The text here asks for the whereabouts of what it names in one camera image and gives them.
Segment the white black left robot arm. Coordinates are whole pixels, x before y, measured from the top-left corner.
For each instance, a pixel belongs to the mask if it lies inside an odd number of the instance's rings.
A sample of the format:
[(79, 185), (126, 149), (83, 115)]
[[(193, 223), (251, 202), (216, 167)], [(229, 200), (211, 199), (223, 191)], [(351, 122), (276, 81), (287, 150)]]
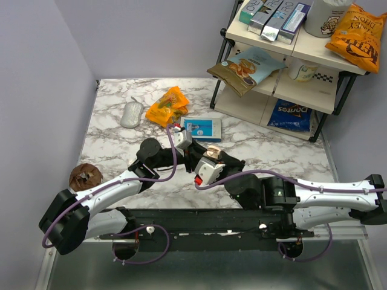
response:
[(205, 149), (179, 133), (164, 148), (155, 138), (144, 140), (137, 158), (127, 170), (109, 182), (76, 193), (69, 189), (59, 192), (38, 223), (44, 237), (44, 248), (54, 247), (64, 255), (74, 251), (84, 240), (110, 234), (122, 239), (145, 231), (150, 236), (163, 233), (166, 246), (171, 238), (167, 228), (159, 224), (136, 223), (135, 216), (125, 208), (111, 209), (111, 205), (137, 195), (155, 183), (162, 183), (174, 176), (160, 178), (156, 172), (170, 166), (176, 170), (183, 164), (187, 172), (195, 174), (195, 183), (209, 185), (217, 179), (224, 165), (215, 160), (216, 153)]

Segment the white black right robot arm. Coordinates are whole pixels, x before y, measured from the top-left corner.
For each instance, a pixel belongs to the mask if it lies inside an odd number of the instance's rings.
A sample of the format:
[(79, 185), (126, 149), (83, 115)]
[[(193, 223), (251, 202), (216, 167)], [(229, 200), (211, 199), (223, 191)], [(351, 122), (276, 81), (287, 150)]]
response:
[(265, 170), (229, 170), (214, 185), (226, 191), (245, 209), (261, 208), (286, 215), (278, 222), (287, 237), (331, 222), (357, 220), (362, 225), (386, 224), (386, 192), (381, 175), (356, 182), (313, 182)]

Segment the beige small earbud case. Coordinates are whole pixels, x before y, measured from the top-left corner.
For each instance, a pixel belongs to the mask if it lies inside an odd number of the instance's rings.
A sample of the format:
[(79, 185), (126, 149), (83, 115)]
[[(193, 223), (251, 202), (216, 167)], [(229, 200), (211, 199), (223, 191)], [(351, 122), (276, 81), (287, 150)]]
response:
[(207, 148), (204, 155), (217, 160), (221, 155), (221, 149), (219, 147), (211, 145)]

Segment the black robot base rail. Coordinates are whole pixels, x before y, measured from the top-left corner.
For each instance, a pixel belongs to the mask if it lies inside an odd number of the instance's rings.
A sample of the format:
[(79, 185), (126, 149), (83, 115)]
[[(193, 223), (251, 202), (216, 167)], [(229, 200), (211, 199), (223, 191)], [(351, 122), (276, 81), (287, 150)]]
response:
[(274, 251), (279, 239), (313, 237), (299, 230), (289, 213), (233, 209), (127, 209), (118, 211), (128, 220), (117, 251)]

